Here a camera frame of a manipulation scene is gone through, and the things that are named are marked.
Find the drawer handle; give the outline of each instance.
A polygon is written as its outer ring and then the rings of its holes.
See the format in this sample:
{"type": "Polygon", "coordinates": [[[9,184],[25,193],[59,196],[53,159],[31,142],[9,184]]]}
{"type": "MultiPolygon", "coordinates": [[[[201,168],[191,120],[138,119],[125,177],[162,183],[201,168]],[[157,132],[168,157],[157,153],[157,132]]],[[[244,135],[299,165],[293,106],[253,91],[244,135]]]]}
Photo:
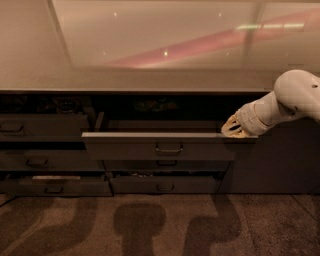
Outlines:
{"type": "Polygon", "coordinates": [[[174,184],[170,184],[170,185],[157,184],[157,190],[159,192],[171,192],[174,190],[174,184]]]}
{"type": "Polygon", "coordinates": [[[156,144],[156,152],[161,154],[180,154],[183,151],[183,145],[180,144],[179,149],[160,149],[158,144],[156,144]]]}
{"type": "Polygon", "coordinates": [[[47,168],[48,167],[48,159],[44,160],[43,163],[34,163],[32,160],[28,159],[26,162],[26,166],[33,168],[47,168]]]}
{"type": "Polygon", "coordinates": [[[63,192],[63,187],[57,187],[57,188],[45,188],[44,193],[45,194],[61,194],[63,192]]]}
{"type": "Polygon", "coordinates": [[[22,132],[23,128],[24,128],[23,125],[21,125],[20,128],[15,129],[15,130],[6,130],[6,129],[1,129],[1,127],[0,127],[0,132],[2,132],[2,133],[19,133],[19,132],[22,132]]]}
{"type": "Polygon", "coordinates": [[[158,166],[177,166],[177,164],[178,164],[178,161],[177,160],[174,160],[174,161],[159,161],[159,160],[157,160],[156,161],[156,164],[158,165],[158,166]]]}

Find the closed drawer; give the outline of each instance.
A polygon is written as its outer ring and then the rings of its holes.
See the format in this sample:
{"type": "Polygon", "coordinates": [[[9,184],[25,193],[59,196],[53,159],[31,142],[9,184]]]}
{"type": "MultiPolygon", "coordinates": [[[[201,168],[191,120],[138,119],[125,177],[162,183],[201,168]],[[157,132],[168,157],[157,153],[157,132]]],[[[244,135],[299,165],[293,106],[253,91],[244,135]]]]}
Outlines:
{"type": "Polygon", "coordinates": [[[0,141],[81,141],[87,115],[1,114],[0,141]]]}
{"type": "Polygon", "coordinates": [[[237,140],[221,133],[93,132],[83,133],[88,153],[96,160],[233,161],[256,138],[237,140]]]}
{"type": "Polygon", "coordinates": [[[87,176],[24,176],[8,174],[0,193],[13,196],[112,196],[101,173],[87,176]]]}
{"type": "Polygon", "coordinates": [[[0,171],[97,171],[86,150],[0,151],[0,171]]]}
{"type": "Polygon", "coordinates": [[[212,194],[217,193],[220,179],[208,177],[126,177],[110,179],[115,194],[212,194]]]}
{"type": "Polygon", "coordinates": [[[159,172],[226,172],[231,161],[104,161],[108,172],[131,172],[141,174],[154,174],[159,172]]]}

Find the drawer front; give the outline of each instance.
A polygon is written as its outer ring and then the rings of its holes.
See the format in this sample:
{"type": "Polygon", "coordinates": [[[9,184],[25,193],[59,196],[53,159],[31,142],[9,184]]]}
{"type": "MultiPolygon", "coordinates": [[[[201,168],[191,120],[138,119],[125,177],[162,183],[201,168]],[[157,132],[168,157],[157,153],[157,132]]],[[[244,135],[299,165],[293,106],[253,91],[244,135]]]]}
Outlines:
{"type": "Polygon", "coordinates": [[[2,114],[0,141],[81,141],[86,115],[2,114]]]}
{"type": "Polygon", "coordinates": [[[112,196],[109,182],[100,176],[50,179],[7,175],[0,180],[0,193],[13,196],[112,196]]]}
{"type": "Polygon", "coordinates": [[[8,150],[0,152],[0,171],[97,171],[85,150],[8,150]]]}
{"type": "Polygon", "coordinates": [[[231,161],[104,161],[108,172],[159,173],[159,172],[226,172],[231,161]]]}
{"type": "Polygon", "coordinates": [[[115,194],[213,194],[221,181],[212,177],[116,177],[110,179],[115,194]]]}
{"type": "Polygon", "coordinates": [[[238,150],[256,138],[226,138],[219,133],[83,133],[96,160],[217,160],[233,161],[238,150]]]}

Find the floor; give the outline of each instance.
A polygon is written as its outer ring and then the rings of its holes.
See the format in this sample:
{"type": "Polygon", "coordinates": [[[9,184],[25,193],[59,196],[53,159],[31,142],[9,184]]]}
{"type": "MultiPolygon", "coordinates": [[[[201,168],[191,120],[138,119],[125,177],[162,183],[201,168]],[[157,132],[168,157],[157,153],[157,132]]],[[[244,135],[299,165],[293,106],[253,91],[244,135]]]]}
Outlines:
{"type": "Polygon", "coordinates": [[[320,255],[320,196],[10,199],[0,195],[2,256],[320,255]]]}

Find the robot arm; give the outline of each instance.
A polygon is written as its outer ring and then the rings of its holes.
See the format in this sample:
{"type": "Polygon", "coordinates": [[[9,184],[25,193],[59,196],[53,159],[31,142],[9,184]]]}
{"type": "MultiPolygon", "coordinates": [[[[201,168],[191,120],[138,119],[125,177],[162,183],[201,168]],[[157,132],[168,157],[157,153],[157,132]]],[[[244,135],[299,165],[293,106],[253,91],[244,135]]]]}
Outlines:
{"type": "Polygon", "coordinates": [[[320,78],[306,71],[292,70],[277,79],[272,92],[243,105],[221,132],[234,138],[257,136],[279,123],[306,116],[320,120],[320,78]]]}

